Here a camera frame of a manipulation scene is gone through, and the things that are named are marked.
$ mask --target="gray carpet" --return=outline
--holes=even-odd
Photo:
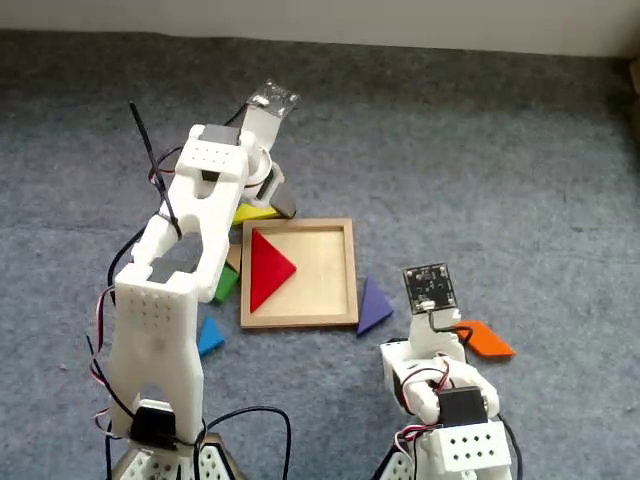
[[[241,332],[203,361],[206,416],[262,403],[294,432],[292,479],[367,479],[409,419],[378,344],[408,333],[403,267],[445,261],[465,318],[519,355],[496,385],[527,479],[640,471],[640,170],[622,62],[181,39],[0,33],[0,477],[104,478],[83,332],[116,250],[157,196],[126,101],[158,150],[221,122],[266,77],[300,92],[273,150],[303,217],[349,216],[359,284],[396,309],[351,331]],[[221,432],[253,479],[283,428]]]

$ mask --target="blue piece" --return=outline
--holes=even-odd
[[[360,304],[360,322],[358,323],[356,334],[362,335],[392,313],[393,308],[391,308],[387,297],[378,288],[375,280],[367,277],[364,283],[364,293]]]
[[[223,343],[224,338],[220,335],[216,322],[211,317],[205,318],[202,330],[200,330],[200,338],[198,339],[198,353],[200,356],[206,355]]]

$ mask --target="wooden frame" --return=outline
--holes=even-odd
[[[251,237],[254,229],[296,265],[297,271],[251,313]],[[244,223],[240,309],[243,328],[357,323],[351,219],[251,220]]]

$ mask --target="white robotic arm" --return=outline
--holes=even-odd
[[[505,428],[493,420],[500,409],[497,390],[466,363],[452,333],[460,313],[446,265],[404,274],[413,312],[410,336],[380,350],[387,388],[423,424],[424,434],[406,439],[413,480],[511,480]]]
[[[238,203],[271,205],[285,216],[295,214],[285,178],[269,150],[280,122],[297,100],[297,95],[268,81],[247,101],[240,128],[194,125],[166,192],[169,205],[163,202],[149,220],[133,247],[133,262],[115,279],[109,381],[129,411],[112,402],[113,432],[173,456],[182,464],[183,478],[189,478],[193,444],[202,431],[198,301],[208,302],[215,294]],[[174,272],[166,283],[151,281],[152,262],[169,251],[179,234],[191,233],[202,238],[195,272]],[[146,386],[159,387],[167,402],[141,400]],[[172,423],[174,429],[156,430]]]

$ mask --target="black cable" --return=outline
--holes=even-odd
[[[107,432],[111,432],[112,422],[109,421],[109,425],[107,426]],[[105,462],[107,464],[107,480],[111,480],[111,435],[104,436],[104,457]]]
[[[114,284],[113,275],[116,271],[116,267],[118,266],[118,262],[124,256],[124,254],[127,253],[127,251],[133,246],[133,244],[140,240],[140,237],[142,237],[145,228],[147,228],[146,225],[138,230],[133,237],[127,240],[127,243],[125,243],[124,246],[120,250],[118,250],[118,253],[116,253],[113,257],[113,260],[111,260],[111,265],[109,265],[109,270],[107,270],[107,286],[111,286]],[[111,301],[114,305],[116,304],[115,291],[111,292]]]
[[[173,148],[169,149],[166,153],[163,153],[162,155],[160,155],[160,158],[158,158],[158,168],[160,167],[160,165],[162,165],[162,162],[164,162],[167,158],[169,158],[174,153],[181,152],[183,148],[184,147],[182,145],[179,145],[177,147],[173,147]],[[153,178],[153,168],[149,169],[149,173],[147,174],[147,178],[149,180],[151,180]]]
[[[207,432],[211,430],[213,427],[215,427],[216,425],[224,422],[225,420],[228,420],[233,417],[237,417],[238,415],[244,415],[245,413],[251,413],[251,412],[272,412],[280,415],[284,420],[284,423],[287,428],[287,444],[286,444],[285,454],[284,454],[284,465],[282,467],[282,480],[287,480],[287,475],[289,475],[289,459],[291,457],[291,421],[289,420],[289,416],[284,412],[284,410],[281,410],[276,407],[267,407],[262,405],[234,410],[233,412],[227,413],[225,415],[222,415],[221,417],[216,418],[215,420],[210,422],[204,429],[202,429],[202,431],[200,432],[200,435],[198,435],[198,438],[196,439],[197,446],[196,448],[193,449],[193,468],[194,468],[194,478],[196,480],[200,480],[200,461],[199,461],[200,445],[202,444],[204,437],[207,435]]]
[[[462,346],[466,349],[471,337],[473,336],[473,328],[468,327],[466,325],[453,325],[451,327],[436,327],[433,323],[433,310],[429,310],[429,326],[431,330],[436,333],[455,333],[458,332],[467,332],[464,339],[460,342]]]
[[[246,107],[247,107],[247,104],[246,104],[246,103],[243,103],[243,104],[240,106],[240,108],[238,108],[238,110],[236,110],[236,113],[234,113],[234,114],[231,116],[231,118],[230,118],[229,120],[227,120],[226,122],[224,122],[224,126],[225,126],[225,127],[228,127],[228,126],[229,126],[229,125],[231,125],[233,122],[235,122],[235,121],[236,121],[236,119],[237,119],[240,115],[242,115],[242,112],[244,112],[244,111],[245,111]]]
[[[155,177],[154,185],[156,186],[156,189],[160,194],[161,200],[167,204],[167,210],[169,210],[169,221],[173,225],[173,228],[176,229],[176,235],[178,235],[178,240],[180,240],[182,239],[182,230],[180,229],[178,219],[173,212],[173,206],[169,201],[169,196],[167,195],[167,186],[164,183],[162,173],[160,172],[160,169],[158,167],[158,162],[155,155],[153,154],[153,148],[151,147],[149,134],[147,133],[147,129],[145,128],[144,123],[142,123],[142,118],[140,117],[140,113],[138,112],[136,104],[133,102],[129,102],[129,108],[131,109],[131,114],[133,115],[133,119],[136,122],[138,131],[140,132],[140,136],[142,137],[142,141],[144,143],[144,147],[147,151],[147,156],[149,157],[149,161],[151,162],[151,169],[153,170],[153,175]]]
[[[95,353],[93,350],[93,344],[91,343],[91,339],[89,338],[89,335],[85,335],[86,339],[87,339],[87,344],[89,344],[89,351],[91,352],[91,358],[94,357]],[[92,362],[93,366],[96,369],[96,372],[98,373],[98,376],[100,377],[100,380],[102,380],[102,383],[104,383],[104,387],[107,389],[107,391],[109,392],[109,395],[111,395],[111,398],[113,398],[113,401],[116,402],[118,404],[118,406],[127,414],[129,415],[131,418],[134,417],[133,412],[129,409],[129,407],[127,407],[122,400],[120,400],[120,398],[118,397],[118,395],[116,395],[116,392],[113,391],[113,388],[111,388],[111,384],[107,381],[107,377],[105,377],[104,373],[102,372],[102,368],[100,368],[100,364],[98,363],[98,360],[93,358]]]
[[[504,425],[504,429],[507,431],[507,434],[509,435],[509,439],[511,440],[511,446],[513,447],[513,451],[516,454],[516,464],[518,468],[518,471],[516,473],[516,479],[522,480],[524,466],[522,461],[522,452],[520,451],[520,445],[518,445],[518,441],[516,440],[516,436],[513,433],[513,430],[511,429],[511,425],[509,425],[509,422],[507,422],[507,419],[504,418],[504,415],[502,413],[499,413],[498,418]]]

